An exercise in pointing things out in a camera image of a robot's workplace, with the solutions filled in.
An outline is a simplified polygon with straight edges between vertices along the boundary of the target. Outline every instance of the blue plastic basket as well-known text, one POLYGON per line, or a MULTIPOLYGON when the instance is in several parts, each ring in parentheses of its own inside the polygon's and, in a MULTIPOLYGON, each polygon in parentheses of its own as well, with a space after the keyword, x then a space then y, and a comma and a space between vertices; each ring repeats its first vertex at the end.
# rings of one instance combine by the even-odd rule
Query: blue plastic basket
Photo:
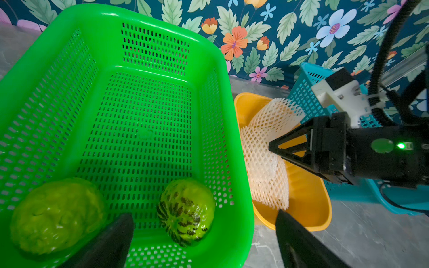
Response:
MULTIPOLYGON (((311 91, 311 87, 319 81, 334 73, 330 69, 321 66, 302 63, 301 74, 289 94, 289 99, 295 101, 304 111, 305 118, 301 123, 322 115, 331 115, 338 112, 334 105, 323 108, 311 91)), ((366 88, 361 86, 362 92, 366 93, 366 88)), ((378 127, 380 124, 372 116, 361 117, 361 127, 378 127)), ((332 200, 381 203, 385 208, 395 214, 419 215, 420 213, 396 208, 387 203, 381 196, 378 185, 381 181, 362 179, 360 185, 333 184, 325 181, 326 189, 332 200)), ((429 210, 429 187, 419 186, 417 190, 386 188, 385 193, 397 204, 408 208, 429 210)))

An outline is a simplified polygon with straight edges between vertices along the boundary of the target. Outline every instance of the basket mesh holes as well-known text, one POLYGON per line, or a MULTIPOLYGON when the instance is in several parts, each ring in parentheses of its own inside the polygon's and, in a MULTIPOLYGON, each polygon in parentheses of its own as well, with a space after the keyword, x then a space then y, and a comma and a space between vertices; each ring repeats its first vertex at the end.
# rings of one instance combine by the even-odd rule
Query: basket mesh holes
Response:
POLYGON ((145 266, 145 267, 169 267, 171 265, 179 265, 179 267, 192 268, 191 259, 187 259, 186 251, 178 247, 176 244, 157 246, 156 249, 147 247, 142 249, 131 248, 127 255, 126 266, 145 266))
POLYGON ((5 172, 1 179, 9 191, 8 198, 3 198, 4 201, 0 202, 0 210, 14 209, 14 204, 30 192, 31 187, 51 177, 59 158, 50 159, 45 154, 61 155, 69 135, 64 128, 67 131, 71 131, 70 127, 73 128, 74 118, 79 115, 80 103, 89 92, 97 71, 95 62, 80 37, 80 31, 76 30, 38 86, 28 96, 28 102, 21 108, 21 114, 13 120, 4 139, 0 140, 0 145, 5 147, 3 151, 8 152, 0 154, 0 163, 3 164, 0 169, 5 172), (45 98, 55 99, 59 105, 48 107, 44 104, 47 103, 45 98))
MULTIPOLYGON (((212 76, 210 76, 203 88, 205 91, 200 91, 200 107, 207 109, 208 114, 220 115, 221 107, 219 105, 213 105, 213 103, 220 103, 220 95, 218 94, 218 79, 216 75, 216 69, 213 70, 212 76)), ((227 146, 225 140, 225 131, 222 126, 222 118, 220 116, 206 117, 201 122, 202 127, 202 162, 203 162, 203 176, 204 183, 212 190, 215 200, 217 200, 217 206, 222 208, 222 204, 225 200, 228 202, 232 201, 229 197, 229 191, 232 188, 226 188, 223 185, 228 183, 231 185, 230 166, 228 160, 227 146), (218 200, 218 196, 224 196, 223 201, 218 200)))
POLYGON ((185 76, 189 43, 152 29, 125 23, 122 27, 124 62, 185 76))
POLYGON ((161 228, 156 206, 165 186, 192 177, 190 94, 178 84, 111 76, 76 170, 104 194, 108 221, 130 212, 136 229, 161 228))

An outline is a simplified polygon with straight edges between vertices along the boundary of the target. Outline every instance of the orange flower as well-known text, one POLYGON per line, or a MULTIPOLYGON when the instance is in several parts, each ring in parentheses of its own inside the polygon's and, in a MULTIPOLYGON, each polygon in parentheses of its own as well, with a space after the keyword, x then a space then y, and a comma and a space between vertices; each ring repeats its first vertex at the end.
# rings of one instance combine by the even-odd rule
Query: orange flower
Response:
POLYGON ((256 48, 262 51, 267 50, 269 48, 269 39, 263 36, 258 43, 256 43, 256 48))
POLYGON ((262 7, 266 2, 267 0, 244 0, 246 5, 252 4, 256 9, 262 7))
POLYGON ((390 60, 391 58, 393 58, 394 56, 396 56, 398 53, 396 51, 391 51, 389 53, 389 56, 387 56, 387 59, 390 60))
POLYGON ((233 57, 240 57, 243 54, 242 48, 247 47, 247 31, 241 26, 233 28, 233 34, 226 33, 223 41, 226 45, 221 46, 221 51, 225 54, 226 60, 233 60, 233 57))
POLYGON ((265 5, 265 3, 267 2, 267 0, 253 0, 252 5, 258 9, 260 7, 262 7, 263 5, 265 5))
POLYGON ((359 70, 359 71, 357 71, 357 72, 353 72, 353 73, 351 73, 351 76, 358 75, 358 74, 360 74, 361 72, 363 72, 363 70, 359 70))
POLYGON ((204 21, 203 24, 201 24, 201 29, 206 34, 210 34, 210 35, 214 34, 217 28, 218 28, 218 21, 215 18, 211 18, 211 19, 208 18, 204 21))

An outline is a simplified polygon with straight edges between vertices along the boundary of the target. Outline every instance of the foam fruit net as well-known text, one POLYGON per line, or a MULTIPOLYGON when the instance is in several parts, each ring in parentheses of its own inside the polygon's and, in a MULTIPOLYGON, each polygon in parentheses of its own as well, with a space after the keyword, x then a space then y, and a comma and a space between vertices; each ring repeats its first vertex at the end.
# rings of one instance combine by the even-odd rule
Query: foam fruit net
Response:
POLYGON ((268 150, 270 141, 291 131, 304 111, 288 99, 273 99, 248 126, 240 129, 252 199, 273 209, 289 206, 289 185, 283 159, 268 150))

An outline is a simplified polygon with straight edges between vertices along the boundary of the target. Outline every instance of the custard apple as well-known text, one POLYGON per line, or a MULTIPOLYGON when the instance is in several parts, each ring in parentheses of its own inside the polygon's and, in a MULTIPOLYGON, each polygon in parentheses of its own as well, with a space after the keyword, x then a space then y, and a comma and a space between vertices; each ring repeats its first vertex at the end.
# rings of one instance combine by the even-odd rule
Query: custard apple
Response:
POLYGON ((210 229, 216 203, 210 189, 194 179, 171 182, 157 206, 161 224, 181 247, 199 241, 210 229))
POLYGON ((89 181, 68 178, 46 183, 22 200, 10 223, 12 242, 35 255, 76 244, 106 221, 106 205, 89 181))

